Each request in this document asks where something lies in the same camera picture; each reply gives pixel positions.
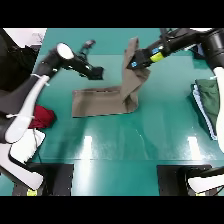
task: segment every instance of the gray fabric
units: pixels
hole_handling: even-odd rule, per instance
[[[132,71],[126,68],[135,50],[138,49],[138,45],[138,38],[132,38],[127,50],[125,50],[121,86],[73,91],[73,117],[124,114],[137,109],[137,92],[148,79],[150,73],[148,69]]]

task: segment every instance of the robotic arm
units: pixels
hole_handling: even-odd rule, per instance
[[[32,172],[25,164],[10,155],[11,144],[17,142],[33,119],[37,97],[47,82],[61,69],[72,69],[89,80],[102,80],[103,68],[93,67],[87,53],[95,41],[86,42],[76,55],[66,44],[56,48],[38,64],[31,77],[12,93],[0,98],[0,171],[13,182],[37,190],[43,176]]]
[[[220,111],[217,118],[216,132],[220,149],[224,152],[224,29],[223,28],[179,28],[167,31],[160,28],[161,36],[158,41],[145,49],[135,52],[127,68],[135,70],[149,67],[151,64],[168,57],[184,48],[196,44],[202,46],[206,62],[214,72],[220,93]],[[213,168],[201,171],[184,167],[179,171],[185,186],[182,192],[187,195],[188,189],[201,193],[224,186],[224,168]]]

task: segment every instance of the white cloth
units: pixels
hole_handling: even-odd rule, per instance
[[[211,138],[213,140],[218,140],[217,136],[215,135],[214,131],[213,131],[213,128],[212,128],[212,124],[208,118],[208,116],[206,115],[205,111],[204,111],[204,108],[202,106],[202,102],[201,102],[201,98],[200,98],[200,93],[198,91],[198,86],[197,85],[194,85],[194,90],[193,90],[193,96],[194,96],[194,99],[201,111],[201,113],[203,114],[204,118],[205,118],[205,121],[206,121],[206,124],[208,126],[208,129],[209,129],[209,132],[210,132],[210,135],[211,135]]]
[[[16,143],[12,144],[10,155],[21,163],[25,163],[29,158],[32,158],[37,148],[42,144],[45,134],[34,130],[36,142],[34,138],[33,129],[27,129],[23,137]]]

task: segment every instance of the white wall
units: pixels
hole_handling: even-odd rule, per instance
[[[28,43],[33,33],[40,33],[44,37],[47,30],[47,28],[3,28],[3,29],[20,47],[25,47],[25,45]]]

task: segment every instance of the glossy table surface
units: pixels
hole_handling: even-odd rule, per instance
[[[123,52],[135,36],[140,47],[146,47],[158,39],[159,29],[49,28],[45,35],[36,63],[58,42],[76,52],[86,40],[95,39],[89,61],[105,68],[103,81],[61,70],[38,99],[57,115],[53,127],[44,130],[40,156],[43,162],[74,163],[72,195],[158,195],[158,164],[224,164],[217,142],[200,127],[188,99],[194,80],[213,74],[190,52],[178,52],[150,67],[134,113],[72,118],[72,90],[121,84]]]

